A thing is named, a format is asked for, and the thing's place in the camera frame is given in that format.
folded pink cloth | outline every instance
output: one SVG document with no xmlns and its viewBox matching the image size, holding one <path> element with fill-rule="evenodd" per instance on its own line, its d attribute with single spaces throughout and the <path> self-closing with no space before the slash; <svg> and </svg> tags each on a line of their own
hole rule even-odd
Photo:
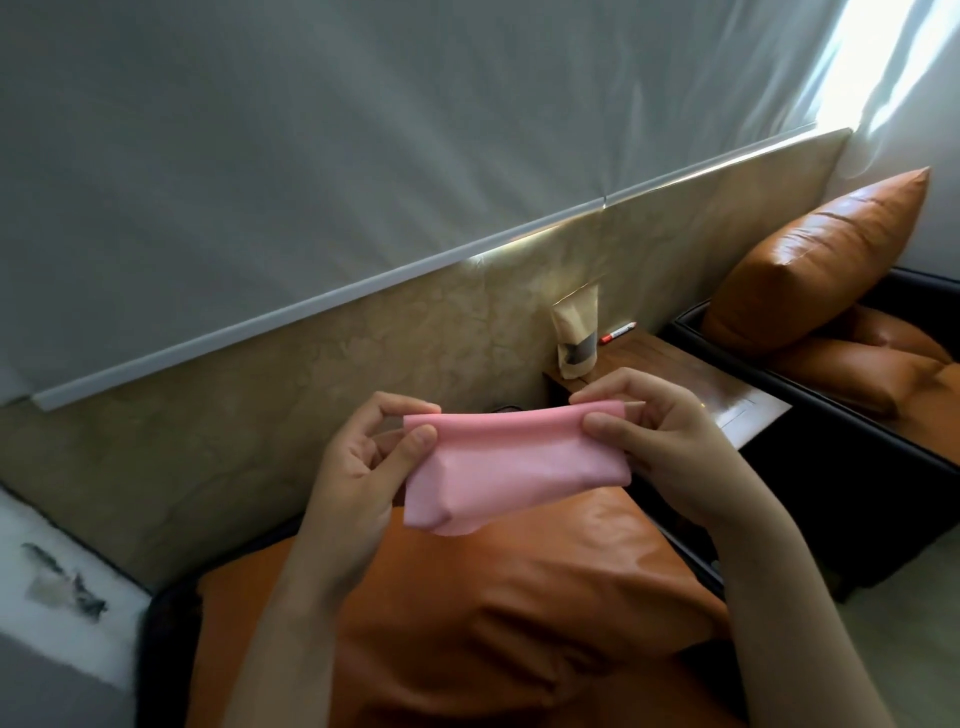
<svg viewBox="0 0 960 728">
<path fill-rule="evenodd" d="M 408 415 L 437 446 L 407 478 L 403 523 L 443 536 L 591 488 L 629 485 L 626 455 L 581 429 L 588 412 L 624 417 L 619 400 L 491 415 Z"/>
</svg>

leather sofa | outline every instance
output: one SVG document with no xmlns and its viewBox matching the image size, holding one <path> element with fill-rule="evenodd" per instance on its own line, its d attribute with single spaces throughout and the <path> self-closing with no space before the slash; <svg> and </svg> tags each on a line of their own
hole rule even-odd
<svg viewBox="0 0 960 728">
<path fill-rule="evenodd" d="M 794 221 L 660 334 L 793 405 L 742 452 L 849 586 L 960 522 L 960 283 L 890 270 L 927 183 L 906 173 Z"/>
</svg>

beige marble surface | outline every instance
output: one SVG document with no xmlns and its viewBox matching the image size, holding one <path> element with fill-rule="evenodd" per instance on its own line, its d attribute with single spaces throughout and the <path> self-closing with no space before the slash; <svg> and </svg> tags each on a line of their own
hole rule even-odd
<svg viewBox="0 0 960 728">
<path fill-rule="evenodd" d="M 601 279 L 601 329 L 656 330 L 819 203 L 847 133 L 646 192 L 51 413 L 0 409 L 0 479 L 151 588 L 304 505 L 370 392 L 544 402 L 549 305 Z"/>
</svg>

orange pillow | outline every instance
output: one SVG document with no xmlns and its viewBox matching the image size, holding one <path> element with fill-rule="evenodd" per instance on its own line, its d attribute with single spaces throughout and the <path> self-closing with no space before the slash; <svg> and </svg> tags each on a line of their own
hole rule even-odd
<svg viewBox="0 0 960 728">
<path fill-rule="evenodd" d="M 201 579 L 189 728 L 219 725 L 289 544 Z M 338 619 L 330 725 L 483 716 L 532 724 L 571 701 L 589 704 L 591 691 L 627 689 L 652 693 L 659 709 L 651 716 L 673 706 L 701 719 L 691 724 L 735 724 L 688 677 L 669 678 L 672 690 L 607 680 L 621 670 L 657 672 L 652 660 L 728 630 L 724 604 L 621 488 L 514 513 L 457 538 L 404 528 L 396 508 Z M 680 669 L 671 665 L 663 675 Z M 623 698 L 610 712 L 635 703 Z M 651 723 L 631 710 L 595 724 Z"/>
<path fill-rule="evenodd" d="M 779 375 L 881 418 L 898 417 L 910 396 L 944 368 L 943 362 L 914 353 L 815 336 L 770 354 L 764 364 Z"/>
<path fill-rule="evenodd" d="M 953 363 L 946 349 L 913 324 L 859 303 L 837 316 L 821 332 L 834 339 L 915 353 L 944 364 Z"/>
<path fill-rule="evenodd" d="M 770 235 L 720 284 L 704 336 L 742 356 L 762 356 L 836 317 L 897 262 L 928 181 L 929 168 L 891 177 Z"/>
</svg>

